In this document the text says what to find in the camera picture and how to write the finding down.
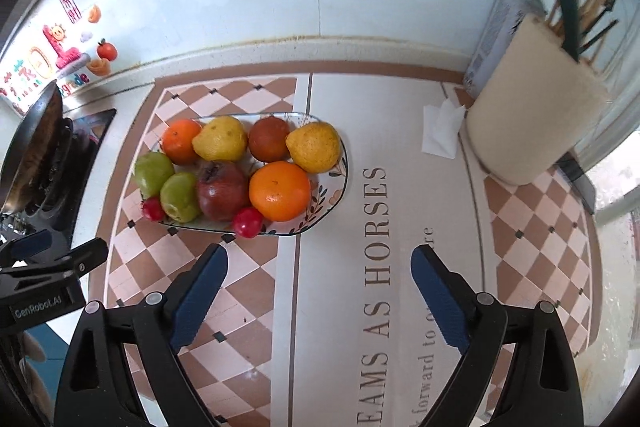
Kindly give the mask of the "red cherry tomato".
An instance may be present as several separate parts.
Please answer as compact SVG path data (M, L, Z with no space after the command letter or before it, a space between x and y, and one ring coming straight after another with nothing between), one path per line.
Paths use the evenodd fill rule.
M232 230L244 239L254 239L261 231L264 217L253 206L241 209L232 220Z
M165 211L163 210L158 196L143 199L141 203L141 212L142 216L151 222L160 222L165 219Z

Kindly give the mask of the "green fruit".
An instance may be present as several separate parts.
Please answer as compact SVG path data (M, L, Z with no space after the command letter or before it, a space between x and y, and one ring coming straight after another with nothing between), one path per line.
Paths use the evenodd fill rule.
M189 171L177 172L163 184L160 205L170 220L189 223L201 214L196 184L198 178Z
M143 199L160 194L164 183L174 174L174 164L165 154L160 152L143 154L134 164L134 182L136 182Z

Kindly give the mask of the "orange tangerine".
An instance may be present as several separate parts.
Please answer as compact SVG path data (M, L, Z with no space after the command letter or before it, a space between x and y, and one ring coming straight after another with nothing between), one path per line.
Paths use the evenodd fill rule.
M192 140L201 132L199 122L191 119L174 121L163 133L160 147L164 154L176 165L193 165L198 154L192 146Z

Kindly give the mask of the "dark red pomegranate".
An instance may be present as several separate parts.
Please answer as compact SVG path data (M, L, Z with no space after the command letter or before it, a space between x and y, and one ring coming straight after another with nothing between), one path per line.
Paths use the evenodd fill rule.
M209 161L198 173L198 205L203 215L215 222L230 222L250 205L248 178L231 161Z

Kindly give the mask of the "yellow lemon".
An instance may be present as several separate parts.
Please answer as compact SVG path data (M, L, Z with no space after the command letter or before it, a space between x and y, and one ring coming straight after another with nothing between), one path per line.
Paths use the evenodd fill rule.
M331 170L341 155L337 131L326 122L310 122L292 131L285 139L295 165L308 173Z
M192 139L195 153L207 161L240 161L247 148L247 134L239 119L220 116L206 124Z

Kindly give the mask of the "bright orange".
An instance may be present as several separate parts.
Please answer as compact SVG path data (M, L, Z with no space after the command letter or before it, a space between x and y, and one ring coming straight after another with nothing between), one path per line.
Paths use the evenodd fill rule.
M292 162L275 161L250 178L250 203L267 221L286 222L304 213L311 200L307 173Z

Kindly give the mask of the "dark orange fruit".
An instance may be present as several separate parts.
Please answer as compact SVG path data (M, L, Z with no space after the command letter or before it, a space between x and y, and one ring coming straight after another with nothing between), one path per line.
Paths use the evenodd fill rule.
M286 137L290 133L288 123L278 117L268 116L258 120L248 134L248 149L259 161L273 162L288 158Z

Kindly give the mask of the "black wok pan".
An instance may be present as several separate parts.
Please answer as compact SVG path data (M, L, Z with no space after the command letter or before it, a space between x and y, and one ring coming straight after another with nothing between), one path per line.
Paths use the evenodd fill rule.
M6 151L1 170L1 213L21 212L37 190L41 171L47 170L63 121L63 101L55 80L17 127Z

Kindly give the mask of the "checkered brown table mat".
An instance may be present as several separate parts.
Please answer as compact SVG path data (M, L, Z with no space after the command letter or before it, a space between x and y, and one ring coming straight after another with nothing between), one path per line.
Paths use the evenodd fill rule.
M592 221L562 173L523 186L486 173L466 142L422 150L423 111L462 91L435 80L298 74L160 80L116 161L99 225L110 242L90 294L109 306L164 291L210 243L229 272L180 361L226 426L415 426L457 364L414 285L432 246L476 291L558 310L570 349L591 340ZM183 119L293 112L327 121L346 156L314 181L314 225L232 239L146 220L137 156Z

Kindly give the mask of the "oval floral ceramic plate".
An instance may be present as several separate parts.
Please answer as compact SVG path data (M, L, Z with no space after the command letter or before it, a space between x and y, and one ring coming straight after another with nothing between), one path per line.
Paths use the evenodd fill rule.
M314 116L295 112L239 114L230 116L239 119L239 122L247 132L256 122L266 119L268 116L283 119L292 131L303 127L304 124L322 122ZM169 178L168 173L177 174L179 172L188 172L189 176L183 176L183 179L193 181L191 178L197 178L206 164L206 161L201 158L193 165L176 166L175 164L171 164L171 168L169 169L169 159L158 159L160 156L157 156L157 154L166 156L160 147L160 139L156 140L153 144L151 152L139 156L134 163L131 180L136 184L138 189L140 196L138 197L139 202L142 202L144 199L142 195L143 191L140 190L142 186L144 186L144 195L153 195L160 198L160 187L162 186L160 181L166 182ZM150 155L155 155L156 157L150 157L149 160L142 161L143 157ZM248 180L250 177L267 164L259 161L246 150L240 161L235 162L233 165L235 165L235 167L232 168L232 171L242 172L242 177L247 181L248 188ZM307 176L310 183L310 199L305 211L288 221L276 222L265 220L261 228L262 231L260 231L258 235L292 236L304 233L319 223L337 206L343 196L348 180L348 158L342 139L341 154L337 163L327 172L308 173ZM171 219L171 217L163 217L163 219L160 220L160 224L178 230L183 229L217 234L232 233L231 220L214 221L201 212L197 216L194 216L194 219L189 222L179 222Z

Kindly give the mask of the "white folded tissue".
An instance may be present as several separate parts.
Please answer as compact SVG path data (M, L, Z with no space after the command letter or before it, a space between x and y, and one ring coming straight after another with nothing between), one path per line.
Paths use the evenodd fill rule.
M463 106L455 106L449 98L441 106L424 106L422 152L450 160L456 158L465 112Z

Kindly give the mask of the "cream utensil holder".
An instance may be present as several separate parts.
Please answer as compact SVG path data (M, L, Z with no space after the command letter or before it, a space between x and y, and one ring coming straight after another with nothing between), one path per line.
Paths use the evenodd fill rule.
M480 163L511 185L533 182L591 130L610 101L603 81L527 15L466 116Z

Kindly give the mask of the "white spray can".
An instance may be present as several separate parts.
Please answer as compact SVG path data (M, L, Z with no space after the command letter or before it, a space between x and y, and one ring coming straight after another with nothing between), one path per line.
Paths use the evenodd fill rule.
M480 95L528 14L546 14L541 0L495 0L463 78L465 91L472 98Z

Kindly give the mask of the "colourful wall stickers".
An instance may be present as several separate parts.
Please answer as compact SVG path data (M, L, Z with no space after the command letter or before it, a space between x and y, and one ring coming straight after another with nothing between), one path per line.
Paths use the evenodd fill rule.
M42 0L3 52L1 101L24 115L50 82L69 98L115 72L117 59L99 5Z

